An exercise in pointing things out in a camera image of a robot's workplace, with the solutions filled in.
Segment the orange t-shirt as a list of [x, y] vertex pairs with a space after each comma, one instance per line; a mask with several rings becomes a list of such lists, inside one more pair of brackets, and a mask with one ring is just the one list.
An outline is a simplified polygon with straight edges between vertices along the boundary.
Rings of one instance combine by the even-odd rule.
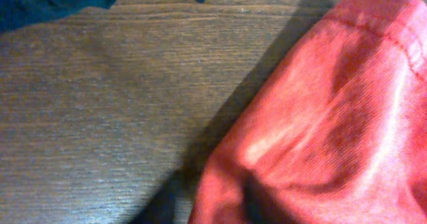
[[210, 155], [190, 223], [426, 222], [426, 4], [341, 0]]

